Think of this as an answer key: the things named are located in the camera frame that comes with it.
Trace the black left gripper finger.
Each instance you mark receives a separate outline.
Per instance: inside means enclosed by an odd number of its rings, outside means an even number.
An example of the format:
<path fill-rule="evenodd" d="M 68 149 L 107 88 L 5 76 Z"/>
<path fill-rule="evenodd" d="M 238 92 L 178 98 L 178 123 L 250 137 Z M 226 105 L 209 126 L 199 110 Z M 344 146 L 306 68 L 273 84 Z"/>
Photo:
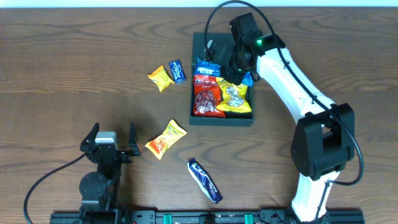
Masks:
<path fill-rule="evenodd" d="M 81 145 L 88 145 L 95 142 L 95 138 L 97 133 L 99 132 L 100 124 L 95 123 L 92 127 L 91 131 L 86 135 L 86 137 L 82 140 Z"/>
<path fill-rule="evenodd" d="M 139 144 L 138 144 L 137 138 L 136 138 L 134 123 L 131 123 L 131 125 L 130 125 L 128 146 L 132 152 L 139 152 Z"/>

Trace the black cardboard box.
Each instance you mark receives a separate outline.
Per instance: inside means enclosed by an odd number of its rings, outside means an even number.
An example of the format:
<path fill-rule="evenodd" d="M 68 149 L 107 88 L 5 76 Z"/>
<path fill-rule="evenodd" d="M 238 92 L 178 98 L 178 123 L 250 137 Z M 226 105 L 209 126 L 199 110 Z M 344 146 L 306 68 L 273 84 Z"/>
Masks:
<path fill-rule="evenodd" d="M 209 40 L 225 40 L 231 45 L 235 45 L 232 34 L 227 33 L 209 33 L 207 35 Z M 200 59 L 205 58 L 205 44 L 204 44 L 204 33 L 194 32 L 193 33 L 193 44 L 192 44 L 192 78 L 193 70 L 197 63 L 197 57 Z M 189 125 L 197 126 L 251 126 L 254 122 L 254 89 L 249 87 L 246 93 L 246 100 L 248 101 L 252 111 L 250 113 L 233 113 L 227 112 L 225 118 L 213 118 L 213 117 L 199 117 L 193 115 L 193 104 L 194 104 L 194 92 L 193 82 L 191 83 L 191 103 L 190 103 L 190 116 Z"/>

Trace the yellow Hacks candy bag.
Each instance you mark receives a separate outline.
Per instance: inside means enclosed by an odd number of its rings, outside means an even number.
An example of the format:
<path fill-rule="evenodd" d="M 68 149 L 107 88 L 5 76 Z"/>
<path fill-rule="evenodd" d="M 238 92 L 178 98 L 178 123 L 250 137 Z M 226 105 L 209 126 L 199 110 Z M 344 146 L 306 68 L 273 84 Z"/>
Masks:
<path fill-rule="evenodd" d="M 233 113 L 250 113 L 252 111 L 246 100 L 247 85 L 235 85 L 223 78 L 217 78 L 216 81 L 222 92 L 222 101 L 216 106 L 216 109 Z"/>

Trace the blue cookie roll pack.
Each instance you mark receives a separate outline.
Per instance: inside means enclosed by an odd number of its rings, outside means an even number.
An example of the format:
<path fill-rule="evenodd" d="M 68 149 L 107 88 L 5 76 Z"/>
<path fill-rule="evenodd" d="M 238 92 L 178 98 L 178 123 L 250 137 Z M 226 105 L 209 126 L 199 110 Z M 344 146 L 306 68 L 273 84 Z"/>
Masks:
<path fill-rule="evenodd" d="M 193 75 L 198 75 L 198 74 L 221 78 L 221 66 L 216 63 L 208 62 L 206 60 L 202 60 L 199 57 L 197 57 L 197 63 L 193 70 Z M 254 80 L 252 79 L 250 72 L 247 72 L 245 74 L 242 80 L 242 84 L 247 85 L 248 87 L 254 86 Z"/>

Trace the red Hacks candy bag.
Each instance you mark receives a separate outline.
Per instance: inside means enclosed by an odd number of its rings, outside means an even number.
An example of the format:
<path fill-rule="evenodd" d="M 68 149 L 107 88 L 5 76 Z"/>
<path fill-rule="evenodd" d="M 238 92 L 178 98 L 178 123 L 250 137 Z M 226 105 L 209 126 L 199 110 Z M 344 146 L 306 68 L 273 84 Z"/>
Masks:
<path fill-rule="evenodd" d="M 196 74 L 193 76 L 193 115 L 225 118 L 225 112 L 216 107 L 221 102 L 221 90 L 216 77 Z"/>

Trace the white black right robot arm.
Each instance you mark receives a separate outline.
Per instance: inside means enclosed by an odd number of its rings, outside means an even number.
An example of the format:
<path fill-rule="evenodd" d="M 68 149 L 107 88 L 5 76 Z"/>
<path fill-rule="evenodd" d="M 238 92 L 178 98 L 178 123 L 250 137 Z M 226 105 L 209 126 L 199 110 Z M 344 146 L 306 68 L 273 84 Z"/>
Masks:
<path fill-rule="evenodd" d="M 290 153 L 300 172 L 291 203 L 297 223 L 316 223 L 326 215 L 326 200 L 332 182 L 354 156 L 349 132 L 354 112 L 344 103 L 336 105 L 299 69 L 283 40 L 264 35 L 252 13 L 235 17 L 229 27 L 235 41 L 229 64 L 222 76 L 241 83 L 244 72 L 255 72 L 270 84 L 295 124 Z"/>

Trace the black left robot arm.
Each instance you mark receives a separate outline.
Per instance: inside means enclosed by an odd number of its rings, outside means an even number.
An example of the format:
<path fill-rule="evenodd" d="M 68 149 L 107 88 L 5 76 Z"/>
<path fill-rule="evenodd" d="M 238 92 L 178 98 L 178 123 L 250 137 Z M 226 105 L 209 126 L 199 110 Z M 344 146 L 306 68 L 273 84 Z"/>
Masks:
<path fill-rule="evenodd" d="M 82 196 L 79 223 L 129 223 L 130 214 L 118 208 L 118 188 L 123 164 L 131 164 L 134 156 L 140 156 L 135 125 L 131 124 L 129 149 L 118 149 L 114 131 L 100 131 L 95 123 L 80 144 L 80 151 L 94 164 L 95 172 L 86 174 L 80 181 Z"/>

